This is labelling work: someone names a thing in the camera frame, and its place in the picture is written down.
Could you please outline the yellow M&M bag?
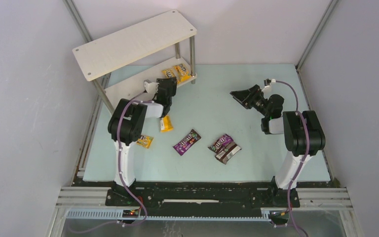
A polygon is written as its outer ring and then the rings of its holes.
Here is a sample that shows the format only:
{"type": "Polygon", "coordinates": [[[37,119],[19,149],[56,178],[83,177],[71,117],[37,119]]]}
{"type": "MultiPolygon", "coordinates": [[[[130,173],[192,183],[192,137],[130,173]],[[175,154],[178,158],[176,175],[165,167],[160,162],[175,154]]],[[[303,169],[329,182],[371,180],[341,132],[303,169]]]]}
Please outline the yellow M&M bag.
{"type": "Polygon", "coordinates": [[[136,141],[136,143],[139,146],[144,147],[146,149],[150,148],[152,142],[153,142],[153,137],[147,136],[147,135],[141,135],[140,138],[136,141]]]}
{"type": "Polygon", "coordinates": [[[177,76],[175,75],[175,72],[174,72],[174,69],[173,69],[173,68],[164,69],[164,70],[162,71],[162,73],[163,73],[168,79],[173,79],[173,78],[175,78],[177,82],[179,81],[179,79],[178,79],[177,76]]]}
{"type": "Polygon", "coordinates": [[[185,82],[191,78],[190,71],[186,68],[184,64],[181,63],[178,65],[174,65],[173,67],[178,73],[180,83],[185,82]]]}

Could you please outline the yellow candy bag barcode up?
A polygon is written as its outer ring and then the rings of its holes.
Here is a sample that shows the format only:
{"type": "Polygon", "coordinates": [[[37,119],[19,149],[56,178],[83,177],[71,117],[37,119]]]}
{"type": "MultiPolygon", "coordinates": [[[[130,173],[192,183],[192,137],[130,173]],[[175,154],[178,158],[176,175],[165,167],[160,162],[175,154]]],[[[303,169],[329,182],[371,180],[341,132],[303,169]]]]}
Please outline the yellow candy bag barcode up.
{"type": "Polygon", "coordinates": [[[170,116],[166,115],[160,119],[160,132],[169,132],[174,129],[170,116]]]}

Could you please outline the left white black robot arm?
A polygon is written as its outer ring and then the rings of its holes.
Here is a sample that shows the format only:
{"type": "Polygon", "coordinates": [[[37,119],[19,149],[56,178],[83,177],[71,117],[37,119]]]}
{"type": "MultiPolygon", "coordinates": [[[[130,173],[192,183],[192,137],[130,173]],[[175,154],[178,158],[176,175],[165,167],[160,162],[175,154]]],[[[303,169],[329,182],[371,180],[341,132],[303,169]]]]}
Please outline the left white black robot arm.
{"type": "Polygon", "coordinates": [[[130,187],[136,180],[134,146],[141,138],[145,120],[160,119],[164,124],[172,98],[176,95],[178,80],[175,76],[144,81],[144,90],[133,97],[120,99],[108,124],[108,133],[115,143],[117,185],[130,187]]]}

